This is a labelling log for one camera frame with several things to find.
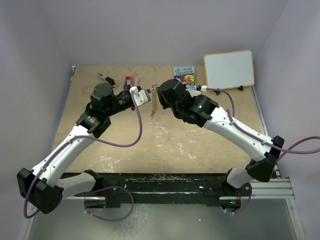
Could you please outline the keyring yellow clip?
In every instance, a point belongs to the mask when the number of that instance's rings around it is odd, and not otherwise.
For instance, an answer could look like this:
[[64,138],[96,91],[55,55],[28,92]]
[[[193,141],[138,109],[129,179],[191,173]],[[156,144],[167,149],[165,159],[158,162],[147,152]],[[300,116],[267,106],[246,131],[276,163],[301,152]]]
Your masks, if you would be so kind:
[[157,112],[158,108],[158,93],[157,93],[157,84],[152,85],[151,93],[152,93],[152,112],[150,117],[153,118]]

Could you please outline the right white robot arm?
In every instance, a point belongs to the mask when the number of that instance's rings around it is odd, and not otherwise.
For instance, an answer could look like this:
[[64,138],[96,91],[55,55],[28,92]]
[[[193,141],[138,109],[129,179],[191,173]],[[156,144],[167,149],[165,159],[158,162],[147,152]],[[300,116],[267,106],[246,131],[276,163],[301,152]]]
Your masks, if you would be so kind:
[[248,164],[232,168],[226,174],[222,183],[226,195],[235,195],[253,180],[263,183],[270,180],[285,143],[282,137],[255,131],[208,96],[199,91],[192,95],[177,79],[165,81],[156,91],[163,109],[170,108],[177,119],[215,132],[248,154]]

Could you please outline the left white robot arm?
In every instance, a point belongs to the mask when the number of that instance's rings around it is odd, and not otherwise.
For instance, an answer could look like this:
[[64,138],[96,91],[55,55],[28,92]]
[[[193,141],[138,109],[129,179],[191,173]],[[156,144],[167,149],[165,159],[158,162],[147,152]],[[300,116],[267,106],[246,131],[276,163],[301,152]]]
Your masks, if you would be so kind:
[[139,106],[150,102],[151,90],[140,86],[125,88],[114,94],[109,83],[94,87],[85,111],[76,121],[67,137],[44,160],[28,170],[22,168],[17,173],[20,195],[24,198],[23,215],[26,219],[38,212],[52,212],[63,198],[88,192],[98,196],[103,191],[101,181],[84,172],[66,184],[61,176],[71,163],[111,125],[110,117],[127,109],[139,111]]

